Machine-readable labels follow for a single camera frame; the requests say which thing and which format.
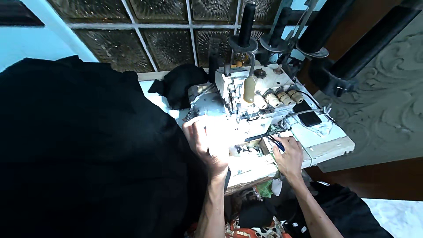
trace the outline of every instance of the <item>black fabric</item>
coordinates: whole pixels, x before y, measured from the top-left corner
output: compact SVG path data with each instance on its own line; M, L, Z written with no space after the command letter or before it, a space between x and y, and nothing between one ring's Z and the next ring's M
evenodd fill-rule
M339 184L310 184L318 191L314 198L344 238L393 238L379 225L367 204L350 189ZM287 220L288 224L284 225L284 228L292 237L310 237L308 229L304 233L301 232L307 225L296 199L285 201L276 210L278 220Z
M166 74L163 80L155 80L148 92L166 97L170 109L185 109L190 108L188 89L208 80L209 76L203 68L183 64Z
M181 237L204 164L135 72L77 56L0 73L0 236Z
M239 212L239 227L268 227L273 221L274 215L276 215L275 207L268 200L246 201L242 203Z

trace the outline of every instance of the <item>textured glass block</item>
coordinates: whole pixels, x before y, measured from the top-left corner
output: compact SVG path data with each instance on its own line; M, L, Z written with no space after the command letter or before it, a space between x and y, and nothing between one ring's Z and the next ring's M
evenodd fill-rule
M66 22L131 22L121 0L48 0Z
M238 23L241 24L244 7L247 3L254 3L256 5L254 14L254 24L272 25L275 19L276 12L279 9L281 0L241 0Z
M140 30L159 71L173 70L181 64L194 63L189 30Z
M138 22L188 23L185 0L129 0Z
M153 67L135 30L74 29L100 62L114 70L151 72Z
M235 23L237 0L192 0L193 23Z
M209 67L210 50L218 49L219 58L223 65L231 60L232 49L229 46L229 36L233 35L233 30L196 30L195 46L198 55L198 65L204 68Z
M262 29L262 30L252 30L251 37L258 42L258 47L260 47L260 37L264 34L268 34L270 29Z

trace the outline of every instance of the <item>carved wall relief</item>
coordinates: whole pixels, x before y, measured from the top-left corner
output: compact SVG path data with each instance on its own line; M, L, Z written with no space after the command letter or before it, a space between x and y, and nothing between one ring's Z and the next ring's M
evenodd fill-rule
M320 94L356 143L354 152L319 164L323 172L423 156L423 13L357 76L357 91Z

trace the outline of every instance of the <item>scissors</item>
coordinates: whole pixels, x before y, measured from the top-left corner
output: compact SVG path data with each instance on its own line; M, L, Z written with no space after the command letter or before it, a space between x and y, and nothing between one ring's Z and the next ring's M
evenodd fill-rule
M276 146L280 149L280 150L282 150L282 152L285 152L285 147L283 147L283 145L279 142L279 141L277 141L277 140L275 140L272 136L266 136L270 141L272 141L273 143L275 143L276 144Z

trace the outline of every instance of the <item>glass block window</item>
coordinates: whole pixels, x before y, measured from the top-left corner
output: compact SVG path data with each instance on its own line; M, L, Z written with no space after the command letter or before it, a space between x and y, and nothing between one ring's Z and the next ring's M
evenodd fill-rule
M270 32L278 9L286 2L47 1L100 62L110 63L118 71L135 72L168 71L181 64L208 68L212 50L217 50L221 65L228 63L233 56L228 38L239 32L244 6L247 3L257 5L251 37L259 40ZM295 25L302 14L303 11L294 10L289 24Z

